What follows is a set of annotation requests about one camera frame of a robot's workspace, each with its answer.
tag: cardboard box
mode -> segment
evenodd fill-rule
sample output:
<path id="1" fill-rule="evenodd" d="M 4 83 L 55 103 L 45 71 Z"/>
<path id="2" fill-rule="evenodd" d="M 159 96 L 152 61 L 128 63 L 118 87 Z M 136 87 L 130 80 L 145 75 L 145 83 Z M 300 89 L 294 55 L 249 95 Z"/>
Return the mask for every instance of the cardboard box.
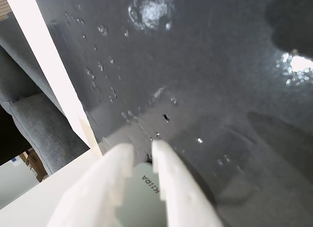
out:
<path id="1" fill-rule="evenodd" d="M 28 156 L 26 158 L 26 165 L 29 167 L 30 171 L 34 174 L 39 182 L 41 182 L 44 176 L 47 175 L 44 165 L 36 154 L 35 150 L 29 150 Z"/>

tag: wet surface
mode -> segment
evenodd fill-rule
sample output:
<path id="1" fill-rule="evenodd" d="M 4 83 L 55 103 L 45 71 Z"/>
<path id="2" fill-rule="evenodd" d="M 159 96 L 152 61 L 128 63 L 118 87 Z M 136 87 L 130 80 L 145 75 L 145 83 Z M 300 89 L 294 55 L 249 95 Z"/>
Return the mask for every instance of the wet surface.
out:
<path id="1" fill-rule="evenodd" d="M 313 0 L 36 1 L 98 142 L 168 141 L 225 226 L 313 225 Z"/>

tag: small hole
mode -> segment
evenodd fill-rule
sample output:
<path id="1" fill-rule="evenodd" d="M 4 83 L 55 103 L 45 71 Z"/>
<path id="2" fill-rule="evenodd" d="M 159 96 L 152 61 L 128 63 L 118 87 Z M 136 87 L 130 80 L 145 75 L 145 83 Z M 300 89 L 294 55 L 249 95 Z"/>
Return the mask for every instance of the small hole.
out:
<path id="1" fill-rule="evenodd" d="M 163 115 L 163 118 L 165 118 L 165 120 L 166 120 L 167 122 L 170 121 L 170 118 L 169 118 L 166 114 Z"/>

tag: gray fabric chair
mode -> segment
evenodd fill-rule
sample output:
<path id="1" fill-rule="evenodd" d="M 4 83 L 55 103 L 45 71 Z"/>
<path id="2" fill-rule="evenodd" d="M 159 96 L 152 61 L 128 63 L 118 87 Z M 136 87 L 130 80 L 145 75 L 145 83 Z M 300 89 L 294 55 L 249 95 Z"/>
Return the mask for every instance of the gray fabric chair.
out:
<path id="1" fill-rule="evenodd" d="M 0 105 L 51 175 L 89 147 L 63 115 L 12 13 L 0 22 L 0 45 Z"/>
<path id="2" fill-rule="evenodd" d="M 11 105 L 41 90 L 0 46 L 0 105 L 11 114 Z"/>
<path id="3" fill-rule="evenodd" d="M 0 22 L 0 46 L 63 112 L 12 12 L 7 15 L 7 19 Z"/>
<path id="4" fill-rule="evenodd" d="M 15 102 L 11 112 L 19 131 L 41 157 L 49 174 L 89 149 L 44 93 Z"/>

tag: gray upholstery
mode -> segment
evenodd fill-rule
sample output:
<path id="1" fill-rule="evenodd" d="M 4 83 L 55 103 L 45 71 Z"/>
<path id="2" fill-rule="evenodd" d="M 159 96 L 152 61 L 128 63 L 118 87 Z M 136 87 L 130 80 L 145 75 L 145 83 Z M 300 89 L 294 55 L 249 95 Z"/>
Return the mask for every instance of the gray upholstery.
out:
<path id="1" fill-rule="evenodd" d="M 15 102 L 11 112 L 18 129 L 50 174 L 89 149 L 44 93 Z"/>
<path id="2" fill-rule="evenodd" d="M 0 105 L 9 114 L 13 102 L 40 93 L 40 89 L 0 46 Z"/>
<path id="3" fill-rule="evenodd" d="M 7 16 L 7 19 L 0 22 L 0 46 L 63 112 L 12 12 Z"/>

